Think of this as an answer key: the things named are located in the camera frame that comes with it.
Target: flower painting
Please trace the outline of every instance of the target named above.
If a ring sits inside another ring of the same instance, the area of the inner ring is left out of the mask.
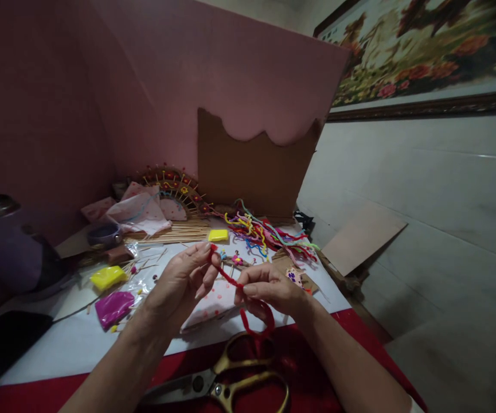
[[[496,0],[360,0],[317,37],[352,51],[333,108],[496,92]]]

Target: phone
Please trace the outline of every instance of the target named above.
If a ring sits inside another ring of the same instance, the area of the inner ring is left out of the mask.
[[[45,314],[9,311],[0,315],[0,377],[53,325]]]

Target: painting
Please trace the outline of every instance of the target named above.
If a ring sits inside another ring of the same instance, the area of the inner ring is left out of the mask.
[[[347,0],[315,36],[352,52],[331,118],[496,111],[496,0]]]

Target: pink wall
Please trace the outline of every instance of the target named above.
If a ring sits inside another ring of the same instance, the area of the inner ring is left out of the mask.
[[[58,243],[115,170],[77,41],[56,0],[0,0],[0,192]]]
[[[324,118],[348,51],[193,0],[76,0],[118,174],[197,172],[197,108],[283,145]]]

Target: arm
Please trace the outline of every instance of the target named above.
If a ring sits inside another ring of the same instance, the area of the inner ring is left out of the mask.
[[[250,312],[263,319],[260,307],[250,299],[262,299],[290,315],[317,355],[347,412],[410,412],[412,401],[393,377],[328,314],[271,264],[244,270],[239,278],[244,292],[235,303],[245,301]]]
[[[60,410],[132,412],[171,339],[198,301],[211,291],[220,258],[196,244],[171,259],[158,285],[127,323],[116,343]]]

